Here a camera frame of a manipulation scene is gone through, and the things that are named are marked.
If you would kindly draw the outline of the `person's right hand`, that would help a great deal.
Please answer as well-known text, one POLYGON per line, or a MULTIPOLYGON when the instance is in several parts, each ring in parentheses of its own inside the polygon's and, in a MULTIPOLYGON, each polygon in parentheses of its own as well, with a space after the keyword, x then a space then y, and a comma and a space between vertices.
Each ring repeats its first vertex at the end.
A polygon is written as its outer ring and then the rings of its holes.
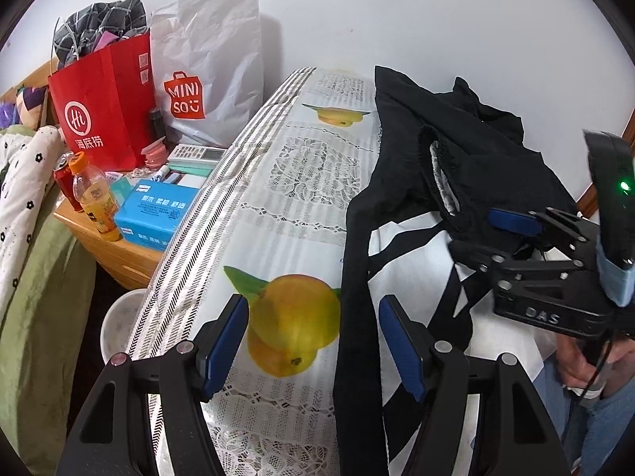
MULTIPOLYGON (((595 372, 577 341, 570 336, 556 336, 556 361, 562 383, 570 388, 585 388, 595 372)), ((607 376, 604 396, 610 397, 634 377, 634 341, 625 336, 617 338, 607 362, 612 367, 607 376)))

